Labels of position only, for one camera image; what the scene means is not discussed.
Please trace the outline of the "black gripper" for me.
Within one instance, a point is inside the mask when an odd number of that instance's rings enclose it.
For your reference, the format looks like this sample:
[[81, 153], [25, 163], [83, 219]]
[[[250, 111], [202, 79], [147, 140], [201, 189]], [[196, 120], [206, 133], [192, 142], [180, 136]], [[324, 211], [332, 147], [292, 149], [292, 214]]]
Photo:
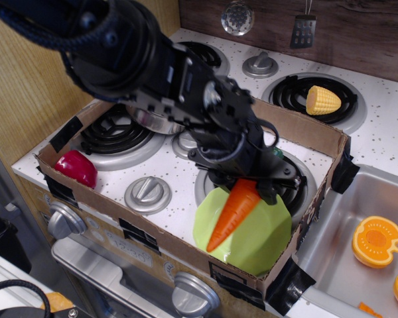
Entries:
[[197, 143], [188, 158], [208, 171], [215, 186], [230, 192], [238, 179], [256, 181], [268, 205], [277, 204], [282, 188], [300, 186], [296, 169], [274, 153], [274, 145], [265, 144], [263, 130], [276, 128], [256, 117], [247, 90], [233, 79], [216, 76], [179, 43], [160, 52], [159, 62], [164, 74], [153, 74], [158, 91], [142, 86], [132, 107], [184, 126]]

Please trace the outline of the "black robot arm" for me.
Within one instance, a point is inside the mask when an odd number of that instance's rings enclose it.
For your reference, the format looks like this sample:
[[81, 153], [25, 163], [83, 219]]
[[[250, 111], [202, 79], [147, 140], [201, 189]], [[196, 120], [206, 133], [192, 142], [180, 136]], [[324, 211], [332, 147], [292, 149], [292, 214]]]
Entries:
[[136, 1], [0, 1], [0, 19], [31, 42], [58, 51], [74, 83], [95, 98], [124, 103], [183, 126], [196, 141], [188, 157], [217, 185], [255, 182], [273, 204], [301, 177], [263, 140], [253, 98], [169, 40]]

